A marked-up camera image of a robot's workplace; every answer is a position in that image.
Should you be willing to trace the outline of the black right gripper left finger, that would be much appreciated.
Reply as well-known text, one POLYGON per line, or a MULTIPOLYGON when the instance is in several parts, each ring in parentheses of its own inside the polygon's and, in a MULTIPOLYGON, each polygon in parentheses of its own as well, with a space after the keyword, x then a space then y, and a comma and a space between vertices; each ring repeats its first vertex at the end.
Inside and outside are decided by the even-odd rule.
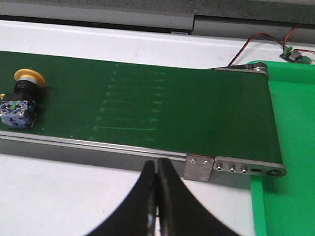
POLYGON ((153 236, 156 225, 154 161, 144 164, 141 175, 116 210, 90 236, 153 236))

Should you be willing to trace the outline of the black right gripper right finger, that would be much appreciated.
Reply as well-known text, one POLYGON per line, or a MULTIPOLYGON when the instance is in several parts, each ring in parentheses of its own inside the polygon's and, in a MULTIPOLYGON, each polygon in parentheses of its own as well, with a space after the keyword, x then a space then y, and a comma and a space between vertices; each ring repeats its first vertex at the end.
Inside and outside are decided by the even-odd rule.
POLYGON ((162 236, 236 236, 181 181, 171 161, 157 163, 158 213, 162 236))

